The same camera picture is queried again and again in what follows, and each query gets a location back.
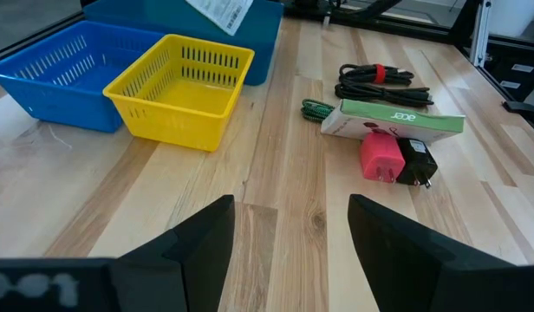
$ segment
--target cable bundle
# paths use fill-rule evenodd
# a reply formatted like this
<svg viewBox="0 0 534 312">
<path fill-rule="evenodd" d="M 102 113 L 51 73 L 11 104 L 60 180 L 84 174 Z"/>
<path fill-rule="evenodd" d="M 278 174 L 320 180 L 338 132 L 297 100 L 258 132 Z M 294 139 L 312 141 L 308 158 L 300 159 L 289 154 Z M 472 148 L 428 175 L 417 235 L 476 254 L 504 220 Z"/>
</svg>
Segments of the cable bundle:
<svg viewBox="0 0 534 312">
<path fill-rule="evenodd" d="M 309 121 L 322 123 L 334 109 L 334 107 L 321 101 L 311 99 L 302 101 L 302 116 Z"/>
<path fill-rule="evenodd" d="M 379 64 L 357 66 L 344 64 L 339 70 L 339 84 L 335 94 L 341 99 L 356 101 L 383 100 L 407 107 L 425 107 L 434 104 L 429 88 L 387 89 L 366 83 L 393 83 L 409 86 L 414 74 Z"/>
<path fill-rule="evenodd" d="M 341 79 L 349 79 L 355 82 L 390 83 L 409 86 L 412 83 L 414 74 L 405 69 L 390 66 L 375 65 L 353 65 L 344 64 L 340 67 Z"/>
</svg>

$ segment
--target acer box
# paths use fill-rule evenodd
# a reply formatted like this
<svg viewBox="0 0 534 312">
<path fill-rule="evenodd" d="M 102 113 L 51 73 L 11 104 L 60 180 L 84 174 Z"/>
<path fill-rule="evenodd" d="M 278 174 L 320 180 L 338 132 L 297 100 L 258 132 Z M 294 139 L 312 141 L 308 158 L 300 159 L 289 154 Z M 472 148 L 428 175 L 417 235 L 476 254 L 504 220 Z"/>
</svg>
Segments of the acer box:
<svg viewBox="0 0 534 312">
<path fill-rule="evenodd" d="M 411 109 L 342 100 L 321 124 L 321 133 L 363 140 L 368 133 L 386 133 L 426 143 L 464 131 L 464 116 L 419 113 Z"/>
</svg>

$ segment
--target teal plastic bin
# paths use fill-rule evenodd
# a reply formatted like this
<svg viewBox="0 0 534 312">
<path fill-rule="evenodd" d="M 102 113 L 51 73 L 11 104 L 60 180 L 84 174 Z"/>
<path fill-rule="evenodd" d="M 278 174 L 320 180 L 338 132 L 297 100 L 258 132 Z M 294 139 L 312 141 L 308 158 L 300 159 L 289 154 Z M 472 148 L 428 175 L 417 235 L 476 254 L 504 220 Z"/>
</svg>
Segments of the teal plastic bin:
<svg viewBox="0 0 534 312">
<path fill-rule="evenodd" d="M 185 0 L 100 0 L 84 8 L 90 21 L 112 23 L 163 34 L 178 34 L 254 50 L 244 81 L 265 81 L 283 16 L 283 5 L 255 0 L 235 36 L 227 35 Z"/>
</svg>

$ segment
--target pink power adapter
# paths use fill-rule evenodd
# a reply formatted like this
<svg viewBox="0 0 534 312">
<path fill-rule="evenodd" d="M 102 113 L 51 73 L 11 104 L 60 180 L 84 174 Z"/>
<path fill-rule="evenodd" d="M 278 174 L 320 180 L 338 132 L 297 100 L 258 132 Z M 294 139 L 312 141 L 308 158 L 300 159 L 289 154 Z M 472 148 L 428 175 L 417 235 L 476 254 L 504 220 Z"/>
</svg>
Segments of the pink power adapter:
<svg viewBox="0 0 534 312">
<path fill-rule="evenodd" d="M 396 138 L 384 133 L 370 133 L 360 146 L 361 169 L 365 179 L 394 183 L 404 169 Z"/>
</svg>

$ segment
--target paper label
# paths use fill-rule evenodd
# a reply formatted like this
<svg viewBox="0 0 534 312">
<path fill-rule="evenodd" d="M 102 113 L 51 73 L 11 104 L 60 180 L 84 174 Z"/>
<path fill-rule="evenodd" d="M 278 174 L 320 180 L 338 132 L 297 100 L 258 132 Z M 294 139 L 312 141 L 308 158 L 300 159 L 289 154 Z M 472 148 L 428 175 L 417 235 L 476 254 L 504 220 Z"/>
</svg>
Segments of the paper label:
<svg viewBox="0 0 534 312">
<path fill-rule="evenodd" d="M 234 36 L 253 0 L 186 0 L 225 33 Z"/>
<path fill-rule="evenodd" d="M 425 145 L 423 145 L 422 142 L 419 142 L 418 140 L 410 140 L 409 144 L 414 148 L 415 152 L 418 152 L 418 153 L 425 152 Z"/>
<path fill-rule="evenodd" d="M 527 65 L 521 65 L 521 64 L 515 64 L 511 69 L 512 70 L 517 70 L 517 71 L 523 71 L 525 73 L 530 73 L 530 72 L 533 71 L 534 67 L 527 66 Z"/>
</svg>

